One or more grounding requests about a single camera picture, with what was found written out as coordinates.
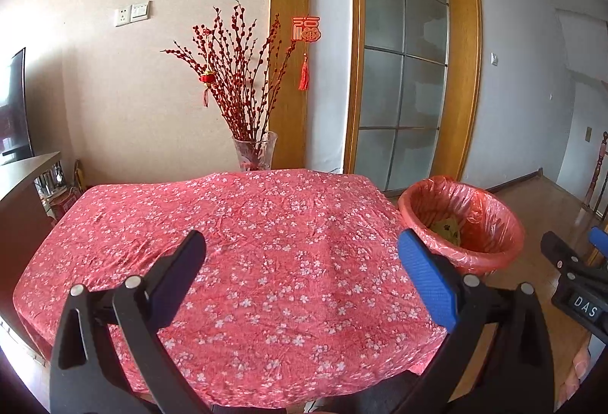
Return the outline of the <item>red basket with liner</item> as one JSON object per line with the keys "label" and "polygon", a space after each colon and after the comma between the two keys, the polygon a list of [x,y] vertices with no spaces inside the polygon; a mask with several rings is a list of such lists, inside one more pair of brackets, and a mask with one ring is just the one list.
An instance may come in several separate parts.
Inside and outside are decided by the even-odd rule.
{"label": "red basket with liner", "polygon": [[[432,253],[450,260],[461,273],[485,275],[503,269],[524,249],[524,227],[514,213],[485,190],[437,175],[407,188],[398,200],[403,225]],[[430,226],[453,216],[460,224],[459,247]]]}

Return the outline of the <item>yellow green snack wrapper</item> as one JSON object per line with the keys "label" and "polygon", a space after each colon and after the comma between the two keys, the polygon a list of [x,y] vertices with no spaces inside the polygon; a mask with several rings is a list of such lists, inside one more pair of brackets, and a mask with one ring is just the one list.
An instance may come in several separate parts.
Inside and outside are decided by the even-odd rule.
{"label": "yellow green snack wrapper", "polygon": [[459,247],[462,243],[460,224],[453,216],[435,221],[430,229],[456,247]]}

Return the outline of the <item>red fu character ornament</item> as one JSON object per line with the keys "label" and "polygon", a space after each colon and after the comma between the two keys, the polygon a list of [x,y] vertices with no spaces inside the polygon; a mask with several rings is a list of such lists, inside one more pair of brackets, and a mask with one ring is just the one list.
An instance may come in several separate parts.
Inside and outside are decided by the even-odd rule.
{"label": "red fu character ornament", "polygon": [[310,82],[308,47],[321,38],[320,17],[297,16],[291,18],[291,39],[304,45],[303,61],[300,71],[299,91],[307,91]]}

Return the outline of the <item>glass vase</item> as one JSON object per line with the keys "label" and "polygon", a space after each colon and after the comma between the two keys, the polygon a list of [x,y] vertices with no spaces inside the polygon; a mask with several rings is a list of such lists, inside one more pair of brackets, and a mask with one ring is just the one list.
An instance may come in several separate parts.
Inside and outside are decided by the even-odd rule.
{"label": "glass vase", "polygon": [[243,172],[270,170],[277,134],[268,131],[259,141],[238,141],[233,139],[239,168]]}

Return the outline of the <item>white wall switch plate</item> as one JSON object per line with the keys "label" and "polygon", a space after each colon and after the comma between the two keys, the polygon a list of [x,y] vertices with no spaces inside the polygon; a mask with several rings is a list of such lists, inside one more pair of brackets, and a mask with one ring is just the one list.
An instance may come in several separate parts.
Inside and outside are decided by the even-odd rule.
{"label": "white wall switch plate", "polygon": [[147,0],[144,3],[134,3],[116,10],[114,14],[114,26],[121,27],[138,21],[149,19],[150,6],[152,2]]}

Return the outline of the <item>small red lantern ornament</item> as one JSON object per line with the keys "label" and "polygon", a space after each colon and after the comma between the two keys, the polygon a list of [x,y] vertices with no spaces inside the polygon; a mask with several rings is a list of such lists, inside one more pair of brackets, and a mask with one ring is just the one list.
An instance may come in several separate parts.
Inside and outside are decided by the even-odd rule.
{"label": "small red lantern ornament", "polygon": [[213,85],[215,84],[215,72],[210,68],[204,71],[203,74],[199,77],[199,81],[204,85],[202,102],[204,107],[209,107],[209,95],[211,94],[211,90]]}

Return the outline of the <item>television screen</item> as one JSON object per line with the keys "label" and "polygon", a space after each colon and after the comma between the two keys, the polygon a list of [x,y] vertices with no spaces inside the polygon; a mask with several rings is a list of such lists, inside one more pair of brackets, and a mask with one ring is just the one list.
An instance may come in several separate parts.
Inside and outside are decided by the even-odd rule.
{"label": "television screen", "polygon": [[26,48],[1,66],[0,137],[1,164],[34,156],[26,101]]}

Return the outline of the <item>wooden stair railing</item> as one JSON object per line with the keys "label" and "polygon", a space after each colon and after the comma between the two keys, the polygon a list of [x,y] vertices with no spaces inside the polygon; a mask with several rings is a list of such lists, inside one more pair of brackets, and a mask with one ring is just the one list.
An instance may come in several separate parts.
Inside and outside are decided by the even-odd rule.
{"label": "wooden stair railing", "polygon": [[608,141],[608,132],[604,131],[603,136],[602,136],[602,141],[600,144],[600,148],[599,148],[598,159],[595,162],[595,169],[594,169],[594,172],[592,173],[592,179],[591,179],[591,182],[589,183],[589,187],[587,188],[587,191],[583,198],[583,204],[587,208],[589,208],[591,206],[592,195],[595,192],[595,187],[597,186],[598,179],[600,177],[602,164],[603,164],[604,158],[606,156],[606,152],[607,152],[607,141]]}

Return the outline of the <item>red floral tablecloth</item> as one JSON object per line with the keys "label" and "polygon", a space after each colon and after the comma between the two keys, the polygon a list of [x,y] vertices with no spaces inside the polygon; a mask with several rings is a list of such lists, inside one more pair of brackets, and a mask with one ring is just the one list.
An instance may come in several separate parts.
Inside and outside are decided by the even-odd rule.
{"label": "red floral tablecloth", "polygon": [[95,186],[30,260],[14,308],[49,352],[72,285],[142,275],[194,230],[206,261],[159,337],[207,403],[347,395],[422,372],[445,337],[399,261],[397,208],[366,177],[309,170]]}

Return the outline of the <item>red berry branches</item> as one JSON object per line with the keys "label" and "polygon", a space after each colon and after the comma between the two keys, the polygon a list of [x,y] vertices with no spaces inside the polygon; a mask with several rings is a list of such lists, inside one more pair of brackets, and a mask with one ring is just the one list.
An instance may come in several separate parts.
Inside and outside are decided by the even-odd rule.
{"label": "red berry branches", "polygon": [[220,110],[234,139],[259,141],[269,131],[270,116],[281,82],[297,43],[284,42],[276,15],[268,35],[259,38],[258,22],[246,19],[246,10],[235,3],[226,16],[217,6],[209,24],[192,27],[192,44],[174,43],[162,52],[184,62],[199,77],[207,68],[215,72],[209,101]]}

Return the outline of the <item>frosted glass sliding door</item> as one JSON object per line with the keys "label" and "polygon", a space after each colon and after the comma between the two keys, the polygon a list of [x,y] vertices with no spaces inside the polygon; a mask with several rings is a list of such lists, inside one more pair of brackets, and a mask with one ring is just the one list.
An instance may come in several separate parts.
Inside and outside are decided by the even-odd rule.
{"label": "frosted glass sliding door", "polygon": [[357,174],[382,192],[429,176],[446,85],[448,0],[366,0]]}

